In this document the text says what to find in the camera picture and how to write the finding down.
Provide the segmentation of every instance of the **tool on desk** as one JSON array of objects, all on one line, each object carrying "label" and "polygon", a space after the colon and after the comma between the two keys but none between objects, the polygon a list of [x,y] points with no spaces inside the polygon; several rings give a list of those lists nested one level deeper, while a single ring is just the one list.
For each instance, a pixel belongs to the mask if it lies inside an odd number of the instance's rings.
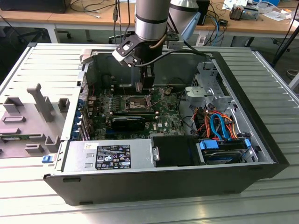
[{"label": "tool on desk", "polygon": [[65,13],[71,0],[0,0],[2,11]]},{"label": "tool on desk", "polygon": [[229,13],[229,18],[231,20],[240,20],[241,16],[242,16],[242,13],[243,13],[243,10],[244,10],[243,6],[234,5],[232,7],[232,10]]},{"label": "tool on desk", "polygon": [[232,10],[229,13],[231,20],[257,20],[259,12],[257,9],[250,6],[236,6],[234,5]]}]

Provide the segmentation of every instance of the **wooden desk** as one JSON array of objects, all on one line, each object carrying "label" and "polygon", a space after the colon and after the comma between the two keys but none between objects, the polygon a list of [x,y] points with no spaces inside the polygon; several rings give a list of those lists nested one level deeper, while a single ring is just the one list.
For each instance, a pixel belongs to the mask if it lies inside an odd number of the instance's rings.
[{"label": "wooden desk", "polygon": [[[101,2],[101,0],[85,0],[83,1],[84,6],[89,4],[94,4],[97,2]],[[97,6],[90,6],[88,10],[95,10],[101,7],[105,7],[108,5],[113,4],[113,0],[111,1],[104,1],[102,4]],[[127,26],[128,25],[128,6],[126,3],[121,3],[121,25]],[[80,2],[73,6],[74,9],[78,11],[83,11],[82,5]],[[114,6],[110,6],[100,10],[100,13],[91,13],[94,15],[99,15],[100,18],[96,18],[91,16],[87,13],[75,12],[71,8],[68,8],[65,14],[56,14],[53,13],[48,22],[55,23],[55,24],[76,24],[76,25],[100,25],[100,26],[113,26],[114,22],[112,19]],[[130,3],[130,18],[131,18],[131,25],[134,26],[134,19],[135,19],[135,4]]]},{"label": "wooden desk", "polygon": [[[221,18],[228,21],[227,30],[225,35],[230,36],[252,36],[252,37],[273,37],[282,38],[288,31],[289,20],[275,21],[267,18],[263,15],[259,16],[257,21],[241,20],[234,21],[229,19],[229,11],[222,10],[222,2],[224,0],[213,0],[212,4],[218,15]],[[100,0],[83,0],[84,5],[99,3]],[[88,10],[95,10],[110,4],[113,4],[113,0],[105,1],[100,5],[90,6]],[[296,7],[297,1],[280,3],[279,7]],[[73,6],[75,9],[82,11],[82,5],[79,1]],[[114,22],[112,19],[114,7],[107,7],[100,10],[100,17],[96,18],[83,12],[75,12],[68,8],[65,14],[52,14],[52,13],[39,13],[39,12],[5,12],[0,11],[0,14],[10,22],[12,26],[16,27],[35,27],[46,28],[49,32],[51,42],[58,43],[59,38],[56,29],[84,29],[84,30],[113,30]],[[135,4],[130,3],[130,18],[131,25],[129,31],[134,30],[135,20]],[[124,31],[128,25],[128,8],[126,3],[121,3],[121,24]],[[8,26],[4,21],[0,19],[0,26]],[[119,23],[116,23],[116,30],[119,30]],[[211,34],[215,29],[210,18],[206,19],[204,26],[197,26],[195,33],[199,34],[198,42],[200,38]]]},{"label": "wooden desk", "polygon": [[[259,15],[259,18],[257,21],[252,20],[240,20],[235,21],[231,20],[229,18],[229,12],[228,10],[222,9],[222,4],[224,0],[213,0],[213,7],[215,9],[215,12],[220,16],[221,19],[228,21],[227,26],[227,32],[244,32],[249,33],[249,36],[252,36],[252,33],[255,34],[286,34],[289,27],[290,27],[290,21],[289,20],[282,20],[282,21],[275,21],[273,19],[270,19],[262,14]],[[296,7],[298,4],[298,1],[291,1],[291,2],[281,2],[279,3],[279,7]],[[196,29],[198,30],[214,30],[215,26],[212,24],[212,20],[210,18],[206,19],[204,26],[197,26]]]}]

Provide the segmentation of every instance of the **metal slatted surface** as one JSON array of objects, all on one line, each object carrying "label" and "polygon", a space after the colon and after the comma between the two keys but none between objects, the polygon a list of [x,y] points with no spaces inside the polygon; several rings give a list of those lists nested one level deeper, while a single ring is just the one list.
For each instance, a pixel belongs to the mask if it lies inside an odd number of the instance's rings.
[{"label": "metal slatted surface", "polygon": [[[99,46],[102,45],[38,44],[35,49],[31,49],[13,80],[25,82],[26,80],[20,77],[41,76],[43,82],[49,84],[57,81],[72,83],[79,72],[73,69],[73,65],[79,65],[80,50],[96,49]],[[43,182],[42,174],[53,167],[42,166],[41,158],[2,159],[0,160],[0,217],[2,217],[0,222],[298,223],[298,100],[285,88],[286,85],[279,76],[260,62],[262,59],[258,58],[259,55],[249,49],[203,48],[200,50],[221,52],[290,162],[289,168],[272,179],[258,181],[238,195],[72,207],[65,204]],[[68,69],[39,68],[38,64],[47,59],[49,60],[42,63],[43,65],[54,63],[63,66],[63,63],[57,61],[59,59],[68,63],[66,65]],[[11,82],[10,85],[13,89],[23,88],[23,84]],[[55,91],[61,87],[62,85],[57,84]]]}]

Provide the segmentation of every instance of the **warning label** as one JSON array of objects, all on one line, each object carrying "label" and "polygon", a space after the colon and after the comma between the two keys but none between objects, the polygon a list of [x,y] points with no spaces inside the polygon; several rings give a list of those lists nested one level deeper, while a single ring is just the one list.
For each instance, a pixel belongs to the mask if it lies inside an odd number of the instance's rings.
[{"label": "warning label", "polygon": [[96,169],[131,168],[130,145],[98,146]]}]

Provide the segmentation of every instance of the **blue drive bracket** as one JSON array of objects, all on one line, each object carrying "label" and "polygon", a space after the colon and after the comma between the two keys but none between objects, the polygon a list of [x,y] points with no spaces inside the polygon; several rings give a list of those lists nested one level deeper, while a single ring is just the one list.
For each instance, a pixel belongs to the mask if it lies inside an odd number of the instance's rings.
[{"label": "blue drive bracket", "polygon": [[199,144],[201,150],[204,149],[218,149],[218,143],[216,140],[204,140]]}]

